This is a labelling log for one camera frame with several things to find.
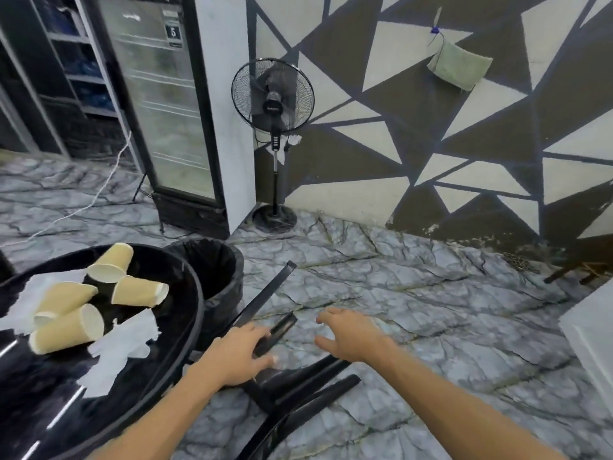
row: geometric wall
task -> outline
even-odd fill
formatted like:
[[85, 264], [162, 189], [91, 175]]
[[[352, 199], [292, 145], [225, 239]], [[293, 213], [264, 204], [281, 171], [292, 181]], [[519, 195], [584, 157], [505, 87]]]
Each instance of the geometric wall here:
[[[471, 92], [425, 66], [439, 7], [447, 41], [494, 58]], [[613, 257], [613, 0], [248, 0], [248, 23], [253, 58], [283, 58], [315, 89], [283, 161], [287, 205], [554, 261]], [[270, 160], [256, 150], [260, 199]]]

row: paper cup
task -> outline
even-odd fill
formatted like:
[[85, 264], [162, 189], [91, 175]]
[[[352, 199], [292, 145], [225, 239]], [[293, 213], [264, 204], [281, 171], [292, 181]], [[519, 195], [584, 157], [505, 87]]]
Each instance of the paper cup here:
[[104, 320], [94, 305], [86, 303], [63, 317], [38, 328], [30, 334], [30, 348], [36, 355], [44, 355], [68, 347], [100, 339], [104, 334]]
[[34, 314], [34, 324], [41, 327], [86, 304], [98, 293], [98, 287], [76, 282], [60, 282], [45, 293]]
[[164, 301], [168, 290], [168, 284], [124, 276], [115, 286], [111, 303], [153, 308]]
[[116, 243], [88, 267], [87, 274], [95, 281], [116, 283], [126, 275], [132, 255], [134, 255], [132, 247], [126, 243]]

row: marble floor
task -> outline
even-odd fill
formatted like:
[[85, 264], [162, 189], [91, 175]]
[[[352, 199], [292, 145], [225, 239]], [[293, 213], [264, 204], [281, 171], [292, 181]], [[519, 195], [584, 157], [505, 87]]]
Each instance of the marble floor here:
[[[88, 205], [108, 174], [31, 159], [0, 167], [0, 246], [17, 269], [90, 245], [163, 246], [186, 234], [168, 228], [161, 235], [151, 202], [131, 202], [138, 176], [119, 172], [94, 207], [24, 242]], [[613, 419], [557, 326], [558, 317], [591, 292], [576, 278], [545, 285], [545, 265], [535, 264], [540, 273], [518, 272], [493, 253], [309, 213], [300, 213], [287, 235], [263, 237], [245, 226], [231, 242], [245, 256], [245, 301], [285, 262], [299, 265], [258, 317], [270, 324], [294, 310], [299, 318], [275, 347], [281, 367], [322, 357], [313, 345], [322, 331], [314, 322], [320, 309], [361, 310], [434, 371], [568, 457], [613, 458]], [[347, 373], [362, 383], [293, 433], [272, 459], [449, 458], [375, 372], [354, 364]], [[263, 419], [241, 391], [220, 393], [173, 460], [232, 460]]]

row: hand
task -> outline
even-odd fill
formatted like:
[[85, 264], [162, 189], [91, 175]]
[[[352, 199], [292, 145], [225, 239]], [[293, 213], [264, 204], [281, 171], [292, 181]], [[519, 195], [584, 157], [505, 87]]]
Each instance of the hand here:
[[318, 325], [328, 325], [335, 340], [315, 336], [315, 345], [336, 358], [350, 362], [372, 364], [373, 358], [386, 335], [372, 320], [353, 310], [327, 308], [317, 317]]
[[277, 357], [270, 354], [253, 358], [257, 341], [266, 336], [270, 336], [270, 329], [254, 323], [232, 327], [224, 337], [213, 340], [190, 371], [202, 371], [203, 378], [217, 378], [219, 389], [242, 384], [276, 363]]

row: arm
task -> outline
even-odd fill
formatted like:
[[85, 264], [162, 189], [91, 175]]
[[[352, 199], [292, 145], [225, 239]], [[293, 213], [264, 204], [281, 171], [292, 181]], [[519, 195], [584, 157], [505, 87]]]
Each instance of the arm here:
[[317, 336], [318, 347], [377, 371], [411, 406], [454, 460], [563, 460], [479, 398], [442, 379], [398, 347], [368, 317], [351, 310], [327, 309], [318, 323], [335, 340]]
[[104, 448], [96, 460], [168, 460], [208, 401], [223, 386], [254, 378], [275, 363], [253, 359], [257, 341], [270, 331], [252, 323], [217, 338], [171, 391], [136, 424]]

